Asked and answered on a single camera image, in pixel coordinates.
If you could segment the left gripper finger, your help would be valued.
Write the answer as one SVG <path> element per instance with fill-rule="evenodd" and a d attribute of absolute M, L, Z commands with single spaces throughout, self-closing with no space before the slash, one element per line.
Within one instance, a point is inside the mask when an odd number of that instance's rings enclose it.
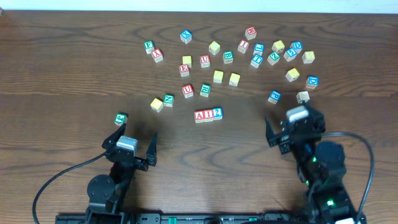
<path fill-rule="evenodd" d="M 113 134 L 103 141 L 102 148 L 105 150 L 111 150 L 113 147 L 115 147 L 119 138 L 124 135 L 125 129 L 126 123 L 122 124 Z"/>
<path fill-rule="evenodd" d="M 155 132 L 146 151 L 147 163 L 152 167 L 155 167 L 157 163 L 157 135 L 158 132 Z"/>

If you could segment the blue 2 block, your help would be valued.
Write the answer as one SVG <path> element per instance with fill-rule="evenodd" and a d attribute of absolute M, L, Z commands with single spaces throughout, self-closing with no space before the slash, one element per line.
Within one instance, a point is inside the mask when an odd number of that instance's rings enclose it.
<path fill-rule="evenodd" d="M 213 119 L 215 121 L 223 119 L 223 109 L 221 107 L 213 108 Z"/>

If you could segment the red A block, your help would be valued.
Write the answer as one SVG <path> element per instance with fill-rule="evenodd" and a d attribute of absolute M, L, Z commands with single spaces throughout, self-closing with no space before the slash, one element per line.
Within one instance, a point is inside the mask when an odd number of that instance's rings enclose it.
<path fill-rule="evenodd" d="M 195 122 L 196 123 L 203 123 L 205 121 L 203 110 L 195 111 L 194 112 Z"/>

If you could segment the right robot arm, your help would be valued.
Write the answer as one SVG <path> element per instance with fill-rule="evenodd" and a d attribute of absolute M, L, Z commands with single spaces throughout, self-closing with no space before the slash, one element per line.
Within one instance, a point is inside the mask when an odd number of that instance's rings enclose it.
<path fill-rule="evenodd" d="M 354 223 L 357 212 L 343 185 L 346 174 L 341 144 L 322 141 L 324 115 L 304 104 L 291 109 L 280 133 L 266 118 L 266 139 L 281 154 L 292 153 L 301 182 L 308 185 L 305 205 L 292 218 L 307 223 Z"/>

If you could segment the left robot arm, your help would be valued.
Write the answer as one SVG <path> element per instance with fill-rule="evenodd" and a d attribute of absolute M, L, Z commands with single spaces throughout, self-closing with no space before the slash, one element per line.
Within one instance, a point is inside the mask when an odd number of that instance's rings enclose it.
<path fill-rule="evenodd" d="M 102 148 L 104 156 L 113 163 L 108 175 L 97 175 L 87 187 L 90 198 L 85 223 L 135 223 L 136 215 L 123 210 L 124 199 L 134 179 L 135 172 L 147 172 L 157 163 L 157 134 L 154 134 L 146 157 L 136 156 L 137 139 L 124 135 L 126 125 L 107 137 Z"/>

